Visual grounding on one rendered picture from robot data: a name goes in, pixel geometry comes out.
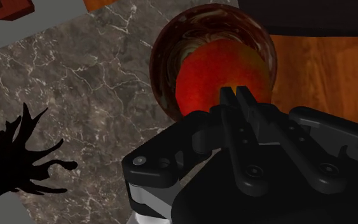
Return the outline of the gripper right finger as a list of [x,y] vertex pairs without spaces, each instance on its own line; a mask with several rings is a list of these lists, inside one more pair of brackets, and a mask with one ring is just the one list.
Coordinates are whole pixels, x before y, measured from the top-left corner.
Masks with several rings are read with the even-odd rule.
[[237,87],[236,97],[258,142],[281,145],[313,189],[345,190],[353,169],[340,150],[350,149],[349,157],[358,161],[358,123],[306,106],[285,114],[273,104],[258,103],[245,86]]

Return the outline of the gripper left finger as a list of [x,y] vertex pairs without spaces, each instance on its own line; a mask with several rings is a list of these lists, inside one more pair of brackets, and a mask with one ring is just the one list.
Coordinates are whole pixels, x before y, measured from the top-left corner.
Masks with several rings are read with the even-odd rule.
[[125,180],[135,186],[168,188],[221,148],[230,155],[238,189],[260,197],[269,190],[266,169],[256,159],[259,147],[249,124],[257,101],[246,86],[220,89],[220,103],[193,111],[124,157]]

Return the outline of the red apple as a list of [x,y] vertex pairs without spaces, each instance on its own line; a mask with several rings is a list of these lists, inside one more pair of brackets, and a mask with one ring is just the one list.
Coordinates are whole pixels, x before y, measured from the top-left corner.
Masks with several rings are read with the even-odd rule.
[[176,79],[176,100],[182,115],[209,111],[219,104],[220,88],[247,86],[258,102],[270,103],[269,70],[251,47],[219,39],[198,47],[187,56]]

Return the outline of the brown marbled bowl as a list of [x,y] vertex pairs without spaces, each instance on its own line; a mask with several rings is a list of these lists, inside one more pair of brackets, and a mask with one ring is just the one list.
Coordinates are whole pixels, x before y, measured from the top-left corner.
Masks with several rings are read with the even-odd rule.
[[176,100],[176,78],[183,60],[215,39],[232,39],[257,51],[269,69],[269,87],[277,74],[277,56],[267,30],[241,9],[209,3],[187,9],[159,33],[150,56],[149,77],[154,97],[174,121],[182,118]]

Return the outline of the black branching figure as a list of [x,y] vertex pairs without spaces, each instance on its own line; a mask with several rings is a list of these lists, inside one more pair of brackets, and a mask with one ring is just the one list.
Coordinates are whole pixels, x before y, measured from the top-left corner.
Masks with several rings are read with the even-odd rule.
[[75,161],[63,161],[53,159],[41,165],[34,162],[59,149],[64,140],[43,151],[29,151],[26,142],[31,137],[39,119],[43,115],[40,112],[35,118],[31,117],[29,108],[23,104],[23,113],[14,122],[7,121],[5,129],[0,130],[0,196],[7,192],[19,192],[33,195],[44,193],[65,193],[66,188],[50,188],[33,183],[34,180],[42,181],[50,177],[48,169],[54,164],[59,164],[64,169],[71,171],[78,167]]

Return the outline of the red-brown wooden block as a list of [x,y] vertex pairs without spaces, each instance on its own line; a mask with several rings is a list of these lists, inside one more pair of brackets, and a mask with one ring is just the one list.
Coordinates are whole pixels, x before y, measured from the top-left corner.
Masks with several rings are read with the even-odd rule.
[[32,0],[0,0],[0,20],[14,21],[33,12]]

